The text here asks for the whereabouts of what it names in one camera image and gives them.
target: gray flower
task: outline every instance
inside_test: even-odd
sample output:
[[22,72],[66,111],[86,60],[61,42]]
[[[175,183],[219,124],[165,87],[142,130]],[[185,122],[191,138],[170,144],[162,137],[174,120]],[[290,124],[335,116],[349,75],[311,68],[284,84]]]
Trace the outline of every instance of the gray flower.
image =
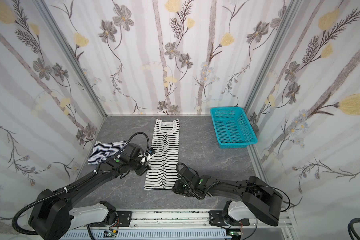
[[166,103],[165,101],[159,101],[157,109],[162,111],[163,109],[167,109],[167,106],[168,106],[168,103]]
[[64,77],[68,78],[68,71],[67,70],[63,70],[62,66],[58,63],[56,63],[55,65],[53,65],[53,72],[55,74],[56,77],[60,77],[61,81],[64,82]]
[[298,85],[296,82],[293,82],[293,84],[289,85],[288,89],[289,92],[285,95],[285,97],[289,98],[289,104],[295,103],[295,95],[299,94],[300,85]]
[[285,80],[286,81],[295,81],[296,79],[296,75],[295,73],[298,72],[300,67],[300,64],[297,64],[296,61],[293,61],[292,63],[289,64],[289,69],[285,70]]
[[79,144],[82,145],[84,143],[85,134],[82,130],[77,131],[76,139],[79,141]]
[[251,41],[255,40],[255,42],[259,43],[261,40],[261,36],[268,33],[268,25],[269,23],[263,23],[260,21],[256,27],[253,29],[254,33],[247,35],[247,43],[251,43]]
[[39,78],[49,80],[49,75],[52,73],[52,68],[50,66],[45,66],[44,61],[41,58],[37,58],[37,61],[33,61],[33,69],[39,73]]
[[178,113],[180,113],[180,111],[179,111],[179,109],[180,109],[180,107],[178,106],[178,105],[172,105],[172,106],[170,106],[169,108],[168,108],[168,112],[171,114],[171,115],[173,115],[173,114],[178,114]]
[[185,65],[187,65],[188,68],[191,68],[193,63],[190,62],[189,60],[191,59],[191,57],[189,56],[189,54],[180,54],[179,57],[179,61],[181,62],[181,67],[185,67]]
[[253,112],[253,114],[250,116],[250,123],[253,124],[256,121],[256,119],[257,119],[256,113]]
[[123,25],[125,31],[129,31],[129,26],[135,25],[135,23],[129,19],[132,13],[126,6],[121,5],[121,7],[119,7],[119,5],[115,4],[113,11],[118,15],[112,18],[116,26]]
[[255,135],[257,136],[260,132],[259,127],[256,124],[253,124],[252,129],[253,129],[253,132],[255,133]]
[[271,28],[277,28],[280,25],[286,9],[287,9],[287,6],[283,6],[279,10],[279,17],[272,19],[271,24],[269,25]]
[[95,127],[92,127],[91,123],[88,122],[88,125],[85,127],[85,133],[88,137],[93,137],[95,135]]
[[101,20],[100,29],[103,30],[102,33],[99,33],[99,37],[101,37],[101,41],[107,42],[108,38],[110,38],[113,42],[116,41],[114,34],[117,33],[113,22]]
[[165,49],[167,50],[164,55],[169,55],[169,59],[173,59],[173,57],[178,57],[180,55],[180,52],[176,50],[177,45],[175,42],[173,43],[167,43],[165,45]]

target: yellow flower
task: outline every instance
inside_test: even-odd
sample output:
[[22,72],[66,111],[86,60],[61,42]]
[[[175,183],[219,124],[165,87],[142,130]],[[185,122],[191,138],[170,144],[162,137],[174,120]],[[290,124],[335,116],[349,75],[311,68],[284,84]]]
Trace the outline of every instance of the yellow flower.
[[80,33],[75,33],[73,39],[75,40],[76,45],[79,47],[85,47],[89,42],[89,40],[82,36]]
[[168,0],[164,6],[171,13],[178,12],[180,10],[180,0]]
[[319,28],[323,31],[327,31],[335,23],[338,15],[339,9],[336,9],[333,12],[328,12],[326,15],[322,16],[319,19]]
[[60,107],[65,108],[70,103],[71,103],[70,98],[63,98],[60,102]]
[[165,81],[167,81],[167,82],[173,82],[173,83],[176,83],[176,82],[177,82],[177,79],[174,78],[173,76],[168,76],[168,77],[165,77],[164,79],[165,79]]
[[338,108],[348,115],[360,115],[360,93],[350,95],[341,100]]
[[329,57],[333,53],[332,44],[328,43],[327,46],[321,52],[321,57],[326,58]]
[[233,43],[234,39],[233,36],[230,35],[229,33],[224,34],[224,36],[222,37],[221,41],[220,41],[220,45],[221,46],[228,46],[231,43]]
[[12,10],[4,1],[0,1],[0,22],[5,24],[14,23],[16,20]]
[[39,114],[39,112],[36,110],[31,111],[31,115],[34,116],[35,118],[37,117],[38,114]]
[[34,34],[36,35],[40,35],[40,29],[39,29],[39,26],[34,24],[34,23],[29,23],[29,26],[31,27],[32,31]]
[[275,97],[272,94],[265,100],[265,105],[268,105],[269,103],[271,103],[271,107],[275,106]]
[[192,18],[187,19],[187,28],[191,28],[195,25],[195,21]]
[[41,111],[41,110],[43,110],[43,106],[41,106],[40,104],[36,104],[35,109],[37,111]]

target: gray marble table surface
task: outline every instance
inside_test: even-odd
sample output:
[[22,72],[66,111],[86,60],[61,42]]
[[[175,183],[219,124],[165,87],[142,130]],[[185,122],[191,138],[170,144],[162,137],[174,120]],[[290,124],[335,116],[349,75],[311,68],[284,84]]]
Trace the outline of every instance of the gray marble table surface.
[[[145,132],[152,139],[156,119],[180,122],[179,161],[198,171],[225,180],[247,180],[255,176],[246,148],[221,149],[216,139],[211,117],[106,117],[96,141],[102,143],[128,140],[135,132]],[[142,135],[133,143],[146,148]],[[85,164],[79,177],[93,171],[95,165]],[[222,209],[225,197],[194,197],[174,194],[171,190],[144,190],[145,175],[130,172],[123,179],[114,179],[82,199],[76,207],[93,205],[106,200],[117,209]]]

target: black and white striped garment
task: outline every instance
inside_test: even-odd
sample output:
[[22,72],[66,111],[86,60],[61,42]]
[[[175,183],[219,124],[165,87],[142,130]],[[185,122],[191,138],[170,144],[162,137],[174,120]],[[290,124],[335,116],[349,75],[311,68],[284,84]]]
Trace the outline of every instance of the black and white striped garment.
[[124,147],[126,143],[127,141],[111,143],[101,143],[96,141],[91,155],[88,158],[88,164],[98,164],[105,161],[107,157],[114,155],[117,151]]
[[152,147],[156,151],[149,160],[144,189],[172,189],[177,180],[176,164],[179,161],[179,120],[163,122],[156,119]]

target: black mounting plate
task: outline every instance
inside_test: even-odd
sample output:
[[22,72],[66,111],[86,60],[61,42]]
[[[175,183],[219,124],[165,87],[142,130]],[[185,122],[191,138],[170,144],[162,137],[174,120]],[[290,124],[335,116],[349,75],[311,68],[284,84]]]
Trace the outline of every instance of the black mounting plate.
[[[216,211],[216,210],[212,210],[209,211],[209,219],[210,219],[210,223],[211,226],[218,226],[218,227],[228,227],[229,224],[224,222],[224,218],[222,216],[222,212],[223,211]],[[234,223],[232,224],[232,226],[239,226],[240,227],[240,222],[233,220]],[[250,225],[250,221],[248,218],[244,218],[241,220],[241,223],[243,224],[243,226],[249,226]]]
[[[119,216],[119,227],[129,227],[131,222],[131,211],[116,211],[117,215]],[[106,227],[104,224],[101,223],[94,223],[90,225],[91,227]]]

